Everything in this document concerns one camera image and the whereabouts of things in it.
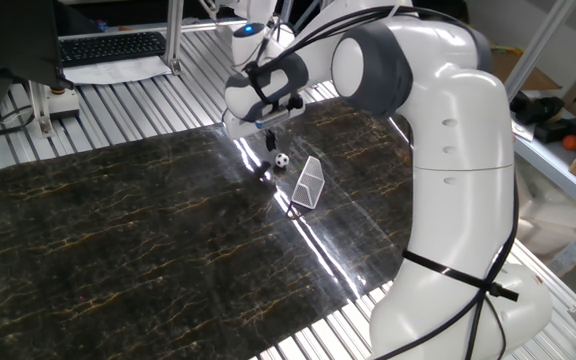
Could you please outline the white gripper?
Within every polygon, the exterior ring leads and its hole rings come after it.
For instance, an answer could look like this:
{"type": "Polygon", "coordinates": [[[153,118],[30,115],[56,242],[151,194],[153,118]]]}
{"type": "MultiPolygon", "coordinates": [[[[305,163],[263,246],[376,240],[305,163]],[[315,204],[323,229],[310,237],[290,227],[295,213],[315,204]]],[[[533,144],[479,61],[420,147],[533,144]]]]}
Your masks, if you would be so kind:
{"type": "Polygon", "coordinates": [[[270,131],[275,127],[299,117],[305,113],[306,105],[301,107],[279,106],[266,115],[254,120],[242,120],[234,116],[229,110],[225,112],[223,123],[228,136],[231,139],[239,139],[266,131],[265,143],[268,151],[277,149],[276,135],[270,131]]]}

